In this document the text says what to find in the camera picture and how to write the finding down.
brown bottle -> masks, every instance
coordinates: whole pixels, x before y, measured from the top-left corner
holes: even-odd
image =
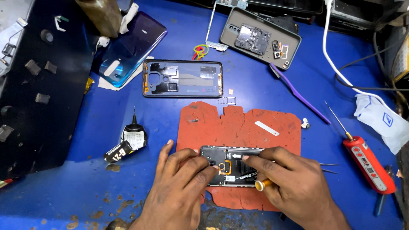
[[[117,0],[75,0],[101,36],[118,37],[122,15]]]

phone back cover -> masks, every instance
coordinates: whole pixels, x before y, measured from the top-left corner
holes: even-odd
[[[108,47],[94,60],[92,71],[115,87],[121,87],[150,52],[168,33],[165,26],[139,11],[128,24],[129,32],[111,39]],[[119,65],[106,73],[114,62]]]

finger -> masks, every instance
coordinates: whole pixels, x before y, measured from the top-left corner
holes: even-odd
[[[266,175],[264,175],[264,173],[262,172],[257,172],[257,180],[259,181],[263,181],[265,179],[267,179],[268,177]]]
[[[269,186],[264,187],[263,192],[265,196],[268,198],[271,204],[273,204],[276,208],[280,209],[283,204],[283,198],[281,197],[280,187],[277,184],[271,184]]]
[[[257,156],[243,156],[242,159],[245,164],[263,173],[278,186],[285,185],[285,183],[291,179],[290,170],[283,168],[271,160],[263,159]]]
[[[200,223],[200,199],[198,198],[193,205],[192,219],[190,220],[190,229],[197,229]]]
[[[169,152],[172,149],[172,147],[173,147],[173,140],[169,140],[168,143],[164,145],[162,149],[160,150],[159,158],[157,160],[156,174],[162,173],[166,160],[168,160]]]
[[[297,156],[297,157],[300,159],[300,161],[302,161],[304,163],[307,163],[309,165],[316,165],[316,164],[319,165],[318,161],[316,161],[316,160],[309,159],[309,158],[302,157],[302,156]]]
[[[297,159],[297,155],[281,146],[264,149],[258,156],[268,160],[275,160],[277,164],[289,170],[295,170],[301,165],[299,159]]]
[[[178,186],[184,188],[198,172],[207,166],[209,166],[209,162],[202,156],[188,160],[175,175],[180,180]]]
[[[216,176],[218,171],[219,167],[217,165],[207,166],[193,177],[189,184],[187,184],[183,189],[183,192],[190,199],[196,199],[213,179],[213,177]]]
[[[182,149],[168,156],[163,169],[163,175],[174,176],[179,170],[181,162],[185,161],[189,157],[197,156],[199,151],[197,149]]]

sim card tray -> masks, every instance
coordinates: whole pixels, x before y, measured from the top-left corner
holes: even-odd
[[[219,102],[219,104],[223,104],[223,105],[235,105],[236,104],[236,98],[235,97],[220,97],[218,99],[218,102]]]

toothbrush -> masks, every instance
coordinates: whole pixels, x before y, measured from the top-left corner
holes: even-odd
[[[303,96],[301,96],[301,94],[294,88],[294,86],[292,86],[291,82],[287,79],[287,77],[285,77],[285,75],[280,70],[278,70],[277,67],[273,63],[270,63],[270,68],[278,78],[282,77],[285,80],[285,82],[288,84],[288,86],[290,87],[295,97],[297,97],[300,101],[302,101],[305,105],[307,105],[312,111],[314,111],[327,124],[331,124],[328,118],[322,115],[322,113],[320,113],[314,106],[312,106],[312,104],[310,104]]]

